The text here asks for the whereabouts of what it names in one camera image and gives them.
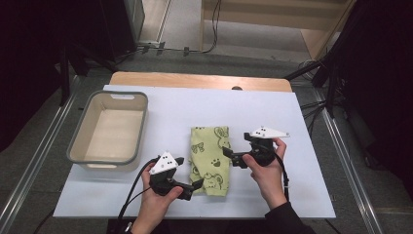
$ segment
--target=black cable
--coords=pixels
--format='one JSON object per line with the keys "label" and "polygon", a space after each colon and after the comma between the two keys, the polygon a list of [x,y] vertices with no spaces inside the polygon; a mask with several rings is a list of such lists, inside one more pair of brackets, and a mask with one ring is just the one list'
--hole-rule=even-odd
{"label": "black cable", "polygon": [[[141,51],[143,51],[143,50],[142,50],[142,49],[138,49],[138,50],[133,51],[133,52],[131,52],[131,53],[128,53],[128,54],[125,54],[125,55],[120,56],[119,58],[122,58],[122,59],[119,60],[119,61],[117,61],[117,62],[115,62],[114,65],[117,66],[117,65],[121,64],[122,62],[126,61],[131,55],[136,54],[136,53],[141,52]],[[103,67],[103,66],[102,66],[102,65],[88,64],[88,67],[89,67],[89,68],[101,68],[101,67]]]}
{"label": "black cable", "polygon": [[181,49],[169,49],[169,48],[147,48],[148,50],[155,50],[155,51],[177,51],[177,52],[185,52],[185,53],[194,53],[194,54],[206,54],[209,53],[211,51],[213,51],[213,49],[215,49],[217,41],[218,41],[218,23],[219,23],[219,15],[221,12],[221,2],[222,0],[218,0],[216,2],[215,8],[213,10],[213,14],[212,14],[212,30],[213,30],[213,42],[212,42],[212,46],[206,50],[206,51],[185,51],[185,50],[181,50]]}
{"label": "black cable", "polygon": [[[300,63],[298,64],[297,70],[300,70],[302,67],[306,67],[307,65],[312,64],[312,63],[314,63],[314,62],[316,62],[316,61],[315,61],[315,60],[311,60],[311,59],[302,61],[302,62],[300,62]],[[301,74],[301,76],[302,76],[304,79],[308,80],[308,81],[312,81],[312,80],[313,80],[313,77],[314,77],[315,75],[316,75],[316,74],[313,73],[312,70],[309,70],[309,71]]]}
{"label": "black cable", "polygon": [[307,119],[308,117],[314,115],[315,113],[317,113],[319,111],[320,108],[324,108],[324,107],[325,107],[325,104],[322,104],[322,105],[318,106],[316,109],[314,109],[314,110],[310,111],[309,113],[303,115],[304,119]]}
{"label": "black cable", "polygon": [[317,118],[317,116],[319,116],[319,114],[322,112],[322,110],[324,108],[325,108],[325,105],[321,105],[321,106],[317,107],[317,111],[313,116],[313,120],[311,121],[311,123],[309,125],[309,128],[307,129],[309,131],[310,138],[313,135],[313,128],[314,128],[314,123],[316,122],[316,118]]}
{"label": "black cable", "polygon": [[55,212],[55,209],[53,209],[51,212],[48,213],[48,215],[45,216],[45,218],[43,218],[43,220],[37,226],[36,230],[34,230],[33,234],[39,233],[39,231],[42,228],[43,224],[45,224],[45,222],[53,215],[54,212]]}
{"label": "black cable", "polygon": [[325,219],[325,221],[328,223],[328,225],[337,233],[341,234],[341,232],[330,222],[328,219]]}
{"label": "black cable", "polygon": [[151,159],[151,160],[149,160],[149,162],[147,162],[147,163],[142,167],[142,169],[140,169],[139,174],[137,174],[136,179],[134,180],[133,185],[131,186],[131,190],[130,190],[130,193],[128,194],[128,198],[127,198],[124,206],[123,206],[123,207],[121,208],[121,210],[119,211],[118,220],[116,221],[116,225],[115,225],[115,233],[118,233],[118,229],[119,229],[119,225],[120,225],[120,223],[121,223],[121,220],[122,220],[122,218],[124,217],[125,211],[127,210],[127,207],[128,207],[128,205],[130,204],[130,202],[131,202],[131,201],[130,201],[131,195],[132,195],[132,193],[133,193],[133,191],[134,191],[134,188],[135,188],[136,185],[137,185],[137,182],[139,181],[140,177],[142,176],[143,171],[144,171],[151,163],[156,163],[156,162],[158,162],[158,159],[159,159],[160,157],[161,157],[161,156],[158,156],[158,158],[156,158],[156,159]]}
{"label": "black cable", "polygon": [[137,198],[140,194],[148,191],[150,188],[152,188],[152,187],[148,187],[148,188],[146,188],[145,190],[141,191],[140,193],[136,194],[136,196],[132,197],[131,200],[128,202],[128,205],[129,205],[135,198]]}
{"label": "black cable", "polygon": [[304,110],[304,109],[307,109],[307,108],[310,108],[310,107],[313,107],[313,106],[316,106],[316,105],[320,105],[320,104],[323,104],[323,103],[325,103],[325,100],[303,104],[303,105],[300,105],[300,109]]}
{"label": "black cable", "polygon": [[289,178],[288,175],[286,174],[285,166],[282,161],[282,158],[280,158],[279,155],[276,155],[276,159],[279,162],[280,166],[282,167],[282,176],[283,176],[283,186],[284,186],[284,196],[286,198],[286,201],[289,201],[289,192],[288,192],[288,183],[289,183]]}

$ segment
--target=plastic tray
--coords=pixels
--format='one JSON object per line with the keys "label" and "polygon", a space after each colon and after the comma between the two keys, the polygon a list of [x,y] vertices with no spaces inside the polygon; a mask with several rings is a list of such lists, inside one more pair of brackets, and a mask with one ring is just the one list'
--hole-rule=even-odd
{"label": "plastic tray", "polygon": [[87,169],[136,169],[147,108],[144,93],[93,93],[70,141],[67,158]]}

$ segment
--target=black curtain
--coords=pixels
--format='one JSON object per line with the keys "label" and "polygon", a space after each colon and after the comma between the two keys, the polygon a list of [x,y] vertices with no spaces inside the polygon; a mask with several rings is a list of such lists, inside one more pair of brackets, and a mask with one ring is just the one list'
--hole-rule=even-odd
{"label": "black curtain", "polygon": [[335,61],[344,94],[375,137],[366,151],[413,198],[413,3],[359,0],[358,13]]}
{"label": "black curtain", "polygon": [[0,151],[60,85],[60,23],[53,1],[0,3]]}

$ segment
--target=black stand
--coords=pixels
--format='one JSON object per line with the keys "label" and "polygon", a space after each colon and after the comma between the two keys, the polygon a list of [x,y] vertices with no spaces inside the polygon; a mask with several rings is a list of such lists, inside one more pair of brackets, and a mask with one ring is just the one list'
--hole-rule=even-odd
{"label": "black stand", "polygon": [[337,41],[334,43],[331,50],[327,52],[327,54],[323,58],[310,63],[309,65],[302,67],[284,77],[284,79],[291,81],[298,76],[319,68],[319,70],[316,72],[316,75],[313,77],[312,84],[314,87],[320,88],[328,79],[329,86],[325,108],[327,109],[327,112],[329,113],[331,118],[334,118],[332,109],[334,102],[334,93],[337,88],[337,80],[339,79],[339,56],[341,55],[341,51],[345,50],[346,42],[349,40],[350,35],[354,33],[354,29],[364,15],[366,9],[359,7],[359,2],[363,1],[355,2],[352,12],[349,15],[349,18],[343,28],[343,31],[337,38]]}
{"label": "black stand", "polygon": [[93,52],[76,45],[74,43],[66,43],[60,50],[60,78],[61,78],[61,100],[60,106],[63,106],[70,96],[70,77],[69,77],[69,62],[72,64],[76,74],[88,76],[89,68],[84,57],[93,59],[101,66],[106,67],[111,72],[117,72],[119,69],[95,55]]}

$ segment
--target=cloth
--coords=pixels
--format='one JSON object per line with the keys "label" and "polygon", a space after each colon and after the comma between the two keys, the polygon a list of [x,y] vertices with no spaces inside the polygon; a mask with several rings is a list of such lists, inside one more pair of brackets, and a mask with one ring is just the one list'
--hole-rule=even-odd
{"label": "cloth", "polygon": [[309,226],[304,225],[297,213],[287,202],[265,214],[267,225],[274,233],[283,234],[316,234]]}
{"label": "cloth", "polygon": [[191,182],[204,179],[195,193],[226,196],[229,188],[230,159],[222,154],[222,146],[230,148],[228,127],[191,128]]}

